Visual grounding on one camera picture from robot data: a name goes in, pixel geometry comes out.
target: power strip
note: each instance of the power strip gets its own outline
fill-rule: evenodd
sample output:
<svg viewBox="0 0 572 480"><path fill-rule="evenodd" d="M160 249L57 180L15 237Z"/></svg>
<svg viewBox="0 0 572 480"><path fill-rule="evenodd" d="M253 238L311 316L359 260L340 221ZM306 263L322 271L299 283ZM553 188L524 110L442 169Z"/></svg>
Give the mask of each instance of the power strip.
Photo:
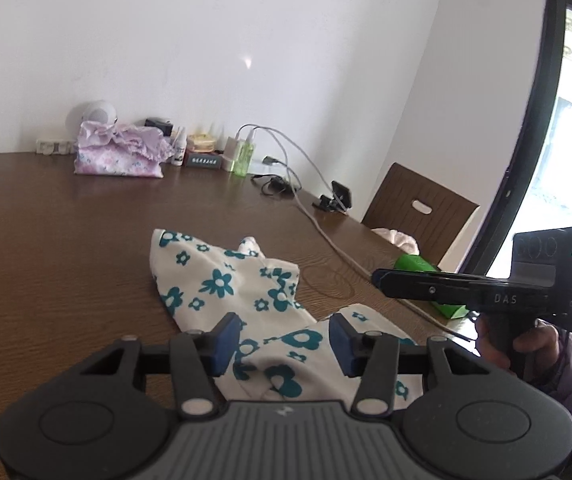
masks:
<svg viewBox="0 0 572 480"><path fill-rule="evenodd" d="M74 140L45 140L37 139L35 153L40 155L68 155L76 153Z"/></svg>

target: screw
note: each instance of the screw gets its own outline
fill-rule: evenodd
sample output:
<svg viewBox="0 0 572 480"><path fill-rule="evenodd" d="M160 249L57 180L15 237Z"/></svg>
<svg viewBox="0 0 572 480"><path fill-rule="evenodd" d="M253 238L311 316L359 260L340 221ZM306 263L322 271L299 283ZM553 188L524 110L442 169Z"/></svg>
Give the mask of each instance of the screw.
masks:
<svg viewBox="0 0 572 480"><path fill-rule="evenodd" d="M181 403L181 410L188 415L207 415L210 413L214 404L208 399L201 399L195 397L194 399L188 399Z"/></svg>
<svg viewBox="0 0 572 480"><path fill-rule="evenodd" d="M388 405L381 399L361 399L356 408L364 415L381 415L388 411Z"/></svg>

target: white wall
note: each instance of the white wall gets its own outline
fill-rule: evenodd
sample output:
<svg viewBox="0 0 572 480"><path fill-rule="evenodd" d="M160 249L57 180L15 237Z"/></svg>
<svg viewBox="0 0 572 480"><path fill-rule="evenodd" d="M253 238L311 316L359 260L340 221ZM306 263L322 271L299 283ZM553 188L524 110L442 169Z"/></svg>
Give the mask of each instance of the white wall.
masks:
<svg viewBox="0 0 572 480"><path fill-rule="evenodd" d="M544 4L440 0L377 186L399 162L480 205L441 262L446 270L463 259L512 156L533 82Z"/></svg>
<svg viewBox="0 0 572 480"><path fill-rule="evenodd" d="M265 123L352 187L360 217L437 3L0 0L0 152L74 136L78 105L100 98L125 121ZM260 139L259 154L281 155L271 143Z"/></svg>

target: camera lens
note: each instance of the camera lens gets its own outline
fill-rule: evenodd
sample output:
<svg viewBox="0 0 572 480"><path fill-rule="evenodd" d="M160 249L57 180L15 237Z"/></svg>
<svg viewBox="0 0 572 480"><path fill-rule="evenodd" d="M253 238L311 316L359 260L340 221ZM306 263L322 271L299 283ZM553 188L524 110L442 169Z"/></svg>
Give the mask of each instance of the camera lens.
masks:
<svg viewBox="0 0 572 480"><path fill-rule="evenodd" d="M536 260L541 254L541 238L533 236L528 242L528 256Z"/></svg>
<svg viewBox="0 0 572 480"><path fill-rule="evenodd" d="M557 240L555 238L548 238L546 240L546 256L552 258L557 253Z"/></svg>
<svg viewBox="0 0 572 480"><path fill-rule="evenodd" d="M517 238L515 242L517 243L517 256L526 256L526 241L523 238Z"/></svg>

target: chair backrest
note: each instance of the chair backrest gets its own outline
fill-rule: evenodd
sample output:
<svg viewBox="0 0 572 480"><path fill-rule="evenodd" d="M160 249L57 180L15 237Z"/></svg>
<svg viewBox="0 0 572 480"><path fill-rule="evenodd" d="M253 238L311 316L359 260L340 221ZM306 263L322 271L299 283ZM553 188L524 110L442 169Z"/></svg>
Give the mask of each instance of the chair backrest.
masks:
<svg viewBox="0 0 572 480"><path fill-rule="evenodd" d="M370 229L385 227L414 237L421 256L436 265L478 207L450 189L394 163L362 223Z"/></svg>

